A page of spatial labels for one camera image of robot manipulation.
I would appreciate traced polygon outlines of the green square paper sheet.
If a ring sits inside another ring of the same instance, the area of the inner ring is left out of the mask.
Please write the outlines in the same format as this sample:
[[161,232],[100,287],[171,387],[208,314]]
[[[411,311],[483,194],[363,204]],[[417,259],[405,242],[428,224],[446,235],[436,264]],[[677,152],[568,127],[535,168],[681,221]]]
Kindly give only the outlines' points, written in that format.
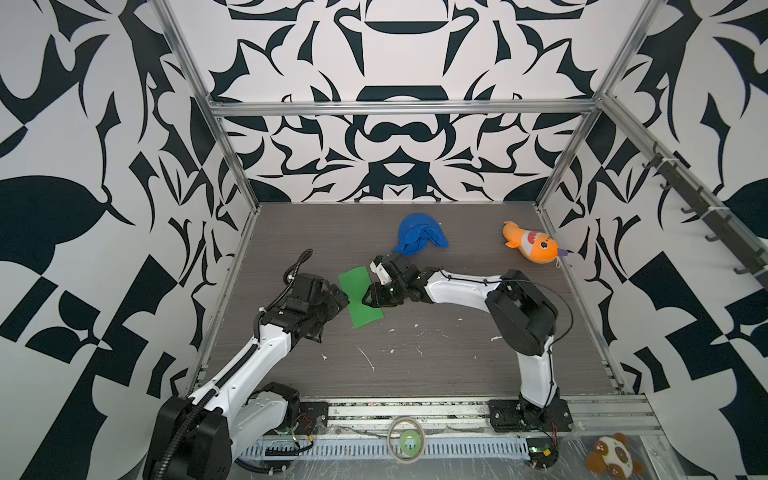
[[359,329],[384,318],[383,311],[362,303],[372,285],[368,270],[364,266],[356,267],[339,276],[340,287],[349,299],[347,307],[352,325]]

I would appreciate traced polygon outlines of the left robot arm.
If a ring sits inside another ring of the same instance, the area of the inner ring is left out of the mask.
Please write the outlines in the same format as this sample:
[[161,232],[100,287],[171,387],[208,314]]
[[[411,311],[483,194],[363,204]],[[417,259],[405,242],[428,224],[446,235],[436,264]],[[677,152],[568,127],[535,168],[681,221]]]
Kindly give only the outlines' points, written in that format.
[[160,408],[145,479],[225,479],[264,434],[291,427],[298,392],[260,384],[302,339],[319,342],[324,325],[349,304],[343,290],[314,274],[293,273],[281,295],[260,308],[254,334],[211,380]]

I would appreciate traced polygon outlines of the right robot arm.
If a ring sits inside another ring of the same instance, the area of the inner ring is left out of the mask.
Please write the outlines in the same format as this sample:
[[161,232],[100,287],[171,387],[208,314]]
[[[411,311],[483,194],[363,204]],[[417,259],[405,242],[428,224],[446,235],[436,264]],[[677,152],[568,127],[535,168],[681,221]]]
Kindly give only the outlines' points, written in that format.
[[511,269],[502,275],[469,276],[442,268],[419,269],[401,255],[379,256],[369,269],[377,281],[363,296],[372,308],[392,308],[405,301],[451,304],[487,313],[501,338],[518,357],[520,397],[539,411],[558,394],[553,346],[558,311],[542,292],[546,286]]

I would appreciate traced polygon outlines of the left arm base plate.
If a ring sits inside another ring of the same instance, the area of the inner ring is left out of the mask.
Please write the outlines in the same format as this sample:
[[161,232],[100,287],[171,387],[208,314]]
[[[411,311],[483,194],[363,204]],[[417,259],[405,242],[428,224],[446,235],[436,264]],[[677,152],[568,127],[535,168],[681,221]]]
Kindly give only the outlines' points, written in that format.
[[301,401],[290,404],[283,428],[301,436],[314,434],[326,426],[330,404],[325,401]]

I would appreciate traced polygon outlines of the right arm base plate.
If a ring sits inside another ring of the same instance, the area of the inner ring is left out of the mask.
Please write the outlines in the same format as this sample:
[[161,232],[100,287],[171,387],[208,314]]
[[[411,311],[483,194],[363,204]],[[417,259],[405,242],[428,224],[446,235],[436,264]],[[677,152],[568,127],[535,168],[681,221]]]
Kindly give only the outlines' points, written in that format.
[[573,415],[567,402],[555,397],[540,408],[524,399],[492,399],[487,402],[489,422],[495,432],[570,432]]

